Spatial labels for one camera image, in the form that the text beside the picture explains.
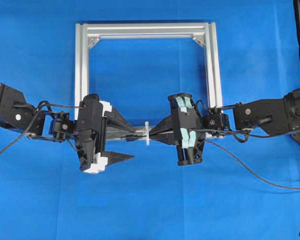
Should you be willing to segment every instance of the blue fabric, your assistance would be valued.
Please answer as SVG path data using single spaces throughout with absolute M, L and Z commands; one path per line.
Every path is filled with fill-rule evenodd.
M 75 23 L 93 21 L 215 21 L 225 105 L 300 87 L 290 0 L 0 0 L 0 82 L 34 105 L 72 105 Z M 90 53 L 90 92 L 134 125 L 155 124 L 169 114 L 170 94 L 206 100 L 203 69 L 202 49 L 190 39 L 102 40 Z M 0 148 L 16 136 L 0 128 Z M 300 186 L 300 147 L 289 136 L 217 142 L 261 176 Z M 107 149 L 135 158 L 87 175 L 66 143 L 24 138 L 7 150 L 0 240 L 299 238 L 300 192 L 259 182 L 212 145 L 202 164 L 186 167 L 159 142 L 108 142 Z

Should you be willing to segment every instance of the wire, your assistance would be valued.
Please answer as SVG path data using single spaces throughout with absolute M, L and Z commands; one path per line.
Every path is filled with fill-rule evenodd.
M 78 149 L 70 142 L 69 139 L 66 139 L 66 141 L 70 144 L 70 146 L 72 147 L 73 150 L 75 150 L 76 152 L 78 152 Z
M 198 101 L 196 101 L 195 107 L 196 107 L 197 109 L 198 109 L 198 103 L 201 103 L 202 106 L 203 106 L 203 108 L 204 108 L 207 112 L 209 112 L 209 110 L 208 110 L 208 108 L 207 108 L 207 105 L 205 104 L 205 102 L 204 102 L 203 100 L 198 100 Z
M 253 176 L 255 176 L 257 179 L 259 179 L 260 181 L 272 185 L 274 187 L 277 188 L 281 188 L 281 189 L 289 189 L 289 190 L 300 190 L 300 187 L 294 187 L 294 186 L 285 186 L 285 185 L 280 185 L 280 184 L 276 184 L 273 183 L 271 181 L 268 181 L 264 178 L 262 178 L 261 176 L 259 176 L 258 174 L 256 174 L 251 168 L 249 168 L 245 163 L 243 163 L 236 155 L 234 155 L 232 152 L 230 152 L 229 150 L 225 149 L 223 146 L 213 142 L 213 141 L 209 141 L 209 140 L 205 140 L 205 142 L 212 144 L 220 149 L 222 149 L 224 152 L 226 152 L 228 155 L 230 155 L 232 158 L 234 158 L 235 160 L 237 160 L 237 162 L 243 166 L 246 170 L 248 170 Z
M 64 108 L 64 109 L 83 109 L 82 106 L 65 106 L 65 105 L 50 104 L 50 103 L 47 103 L 46 105 L 51 107 L 56 107 L 56 108 Z
M 50 103 L 47 100 L 43 100 L 43 101 L 39 102 L 37 109 L 41 108 L 41 106 L 43 104 L 45 104 L 47 106 L 47 108 L 48 108 L 49 111 L 52 111 L 52 108 L 48 105 Z
M 32 106 L 31 104 L 28 104 L 28 103 L 26 103 L 26 104 L 14 104 L 13 106 L 15 108 L 28 108 L 28 109 L 31 109 L 32 111 L 36 110 L 34 106 Z
M 230 131 L 230 130 L 215 130 L 215 129 L 192 129 L 195 132 L 218 132 L 218 133 L 229 133 L 229 134 L 235 134 L 235 135 L 244 135 L 244 136 L 248 136 L 248 137 L 253 137 L 253 138 L 260 138 L 260 139 L 268 139 L 268 138 L 273 138 L 273 137 L 278 137 L 278 136 L 282 136 L 282 135 L 286 135 L 286 134 L 293 134 L 295 132 L 299 132 L 300 128 L 293 130 L 293 131 L 286 131 L 286 132 L 282 132 L 279 134 L 275 134 L 275 135 L 267 135 L 267 136 L 262 136 L 262 135 L 254 135 L 254 134 L 249 134 L 249 133 L 245 133 L 242 131 Z

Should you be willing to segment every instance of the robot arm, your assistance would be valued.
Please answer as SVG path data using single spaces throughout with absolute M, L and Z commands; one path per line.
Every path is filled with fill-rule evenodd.
M 47 101 L 34 107 L 26 102 L 22 92 L 0 83 L 0 127 L 22 133 L 21 137 L 27 135 L 33 140 L 59 143 L 75 140 L 80 170 L 86 173 L 97 174 L 108 165 L 134 157 L 105 151 L 108 126 L 130 133 L 135 130 L 109 102 L 100 101 L 97 94 L 87 95 L 80 103 L 78 120 L 70 120 L 68 112 L 52 111 L 51 107 L 71 108 Z M 46 116 L 52 118 L 49 128 L 51 137 L 42 136 Z
M 292 134 L 300 145 L 300 89 L 280 99 L 262 99 L 250 103 L 206 109 L 201 115 L 192 96 L 179 93 L 168 97 L 171 115 L 164 118 L 150 131 L 150 138 L 168 145 L 176 145 L 178 165 L 201 163 L 206 136 L 232 135 L 245 143 L 254 128 L 262 128 L 268 136 Z M 233 110 L 235 129 L 232 131 L 229 117 L 223 113 Z

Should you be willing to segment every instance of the screw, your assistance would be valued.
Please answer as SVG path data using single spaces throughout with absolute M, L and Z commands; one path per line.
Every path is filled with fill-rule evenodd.
M 21 115 L 20 114 L 15 115 L 15 120 L 20 121 L 21 120 Z
M 251 114 L 250 108 L 247 108 L 247 109 L 245 110 L 245 114 L 247 114 L 247 115 L 250 115 L 250 114 Z

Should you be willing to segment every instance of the silver metal frame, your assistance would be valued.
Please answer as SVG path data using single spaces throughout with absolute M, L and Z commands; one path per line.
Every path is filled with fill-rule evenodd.
M 78 106 L 89 94 L 89 50 L 101 39 L 179 39 L 192 38 L 204 48 L 206 84 L 210 107 L 222 107 L 216 23 L 129 23 L 75 25 L 75 90 Z

